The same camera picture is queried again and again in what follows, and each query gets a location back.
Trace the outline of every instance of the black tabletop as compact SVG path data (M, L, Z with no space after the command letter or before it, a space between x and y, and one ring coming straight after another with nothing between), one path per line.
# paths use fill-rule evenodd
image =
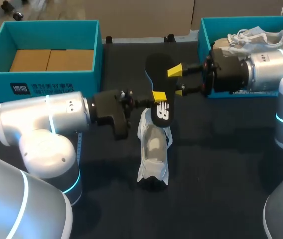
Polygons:
M195 62L196 43L104 45L101 89L151 92L149 54ZM200 84L200 75L184 79ZM139 187L141 147L132 113L127 140L110 127L83 135L80 168L84 195L73 208L72 239L266 239L262 210L283 180L283 151L273 141L275 98L176 98L168 152L169 186ZM0 159L25 169L18 148L0 143Z

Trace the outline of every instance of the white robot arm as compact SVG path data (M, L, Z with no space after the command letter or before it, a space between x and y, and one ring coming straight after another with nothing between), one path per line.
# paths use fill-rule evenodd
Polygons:
M0 160L0 239L69 239L72 224L60 190Z
M82 193L72 143L63 135L90 124L111 125L115 139L128 135L129 114L148 101L133 101L131 91L110 90L84 98L81 92L34 97L0 104L0 141L19 146L25 166L60 189L74 205Z
M83 131L89 123L80 92L0 104L0 141L18 145L28 172L60 189L72 204L82 193L80 171L72 143L58 133Z

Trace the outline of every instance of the white shoe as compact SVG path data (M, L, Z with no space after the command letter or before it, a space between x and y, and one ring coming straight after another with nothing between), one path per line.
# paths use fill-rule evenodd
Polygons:
M265 32L260 27L228 34L215 41L213 49L220 48L225 56L245 56L251 53L283 49L283 30L279 33Z
M151 120L150 108L141 114L137 137L141 140L141 165L137 182L142 178L156 177L168 185L167 150L172 144L170 127L159 128Z

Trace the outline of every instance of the black insole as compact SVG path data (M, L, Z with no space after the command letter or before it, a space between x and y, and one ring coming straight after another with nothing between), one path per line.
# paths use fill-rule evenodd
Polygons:
M167 54L156 53L147 57L145 71L152 82L152 90L165 92L167 101L151 107L151 119L157 127L169 127L174 119L175 89L178 78L168 77L167 71L175 63Z

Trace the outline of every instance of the blue storage box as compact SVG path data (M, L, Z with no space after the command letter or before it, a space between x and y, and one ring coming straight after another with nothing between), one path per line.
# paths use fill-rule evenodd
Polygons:
M91 70L10 72L18 49L94 50ZM97 20L10 21L0 29L0 102L99 90L103 45Z
M237 34L241 29L251 29L259 26L267 32L283 30L283 16L256 17L208 17L201 19L199 30L198 55L203 63L211 50L211 44L228 34ZM245 90L229 94L228 92L214 93L210 97L247 97L247 96L276 96L277 92L250 93Z

